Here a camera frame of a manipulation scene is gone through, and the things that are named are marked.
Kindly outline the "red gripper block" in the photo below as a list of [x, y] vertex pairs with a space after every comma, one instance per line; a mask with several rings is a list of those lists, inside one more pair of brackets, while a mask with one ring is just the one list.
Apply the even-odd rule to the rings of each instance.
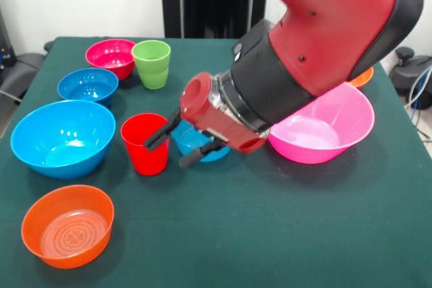
[[145, 142], [148, 150], [155, 150], [169, 139], [182, 119], [200, 131], [220, 139], [199, 146], [179, 160], [179, 166], [187, 169], [224, 144], [241, 153], [259, 149], [267, 140], [267, 134], [259, 134], [244, 125], [223, 102], [217, 78], [207, 72], [195, 75], [185, 87], [177, 108], [167, 122]]

